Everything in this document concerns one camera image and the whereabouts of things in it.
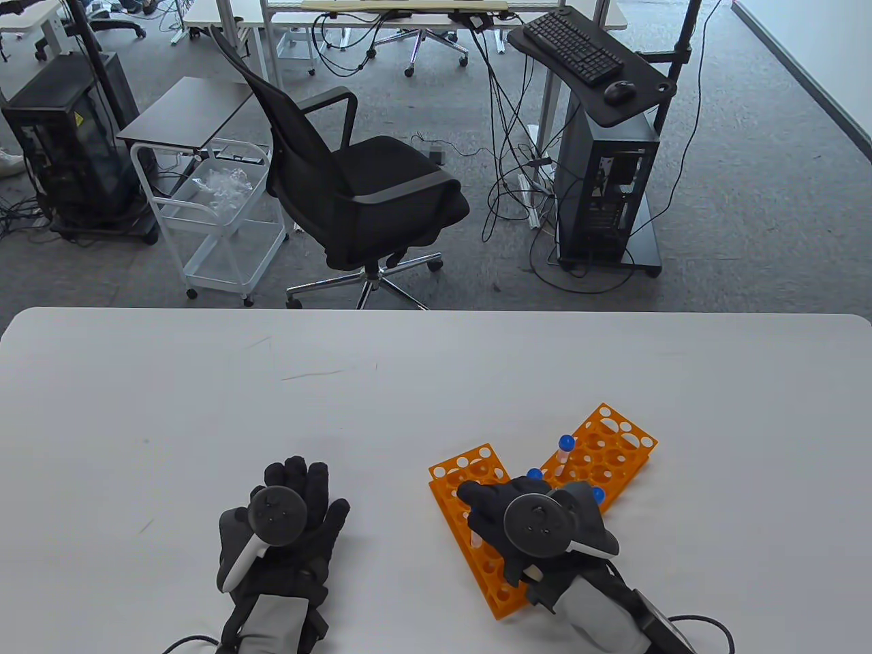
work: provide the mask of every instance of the hand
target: hand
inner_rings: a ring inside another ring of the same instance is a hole
[[[553,490],[529,477],[490,486],[466,481],[457,496],[471,509],[469,528],[503,557],[506,581],[530,584],[532,603],[551,609],[583,570],[606,570],[605,559],[617,554],[587,482]]]
[[[238,646],[239,630],[261,595],[300,597],[308,600],[309,611],[297,651],[308,652],[327,631],[327,624],[318,614],[317,607],[327,597],[324,582],[328,566],[350,507],[344,499],[329,504],[328,471],[324,463],[313,463],[307,470],[303,457],[291,457],[283,464],[268,466],[263,481],[267,487],[290,488],[303,499],[306,526],[291,544],[269,548],[230,593],[235,609],[224,626],[221,643],[225,650]],[[256,487],[251,491],[251,497],[263,488]],[[249,525],[248,510],[239,507],[225,511],[219,521],[219,531],[221,560],[235,559],[254,533]]]

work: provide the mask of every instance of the white sneaker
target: white sneaker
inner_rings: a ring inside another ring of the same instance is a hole
[[[24,172],[24,157],[0,150],[0,178],[11,177]]]

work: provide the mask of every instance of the test tube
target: test tube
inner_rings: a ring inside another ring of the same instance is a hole
[[[576,449],[576,440],[567,433],[564,433],[557,441],[557,469],[554,471],[555,477],[563,474],[563,468],[569,460],[569,453]]]

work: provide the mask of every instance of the white wall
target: white wall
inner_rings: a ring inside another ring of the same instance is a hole
[[[872,1],[739,0],[808,74],[872,134]]]

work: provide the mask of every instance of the computer tower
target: computer tower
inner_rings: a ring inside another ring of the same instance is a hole
[[[118,55],[101,56],[130,122],[139,110]],[[119,127],[84,54],[55,57],[3,108],[3,115],[36,178],[52,229],[62,234],[111,231],[130,222],[139,180],[127,145],[115,139]]]
[[[659,137],[643,114],[601,127],[570,96],[555,172],[561,262],[620,262]]]

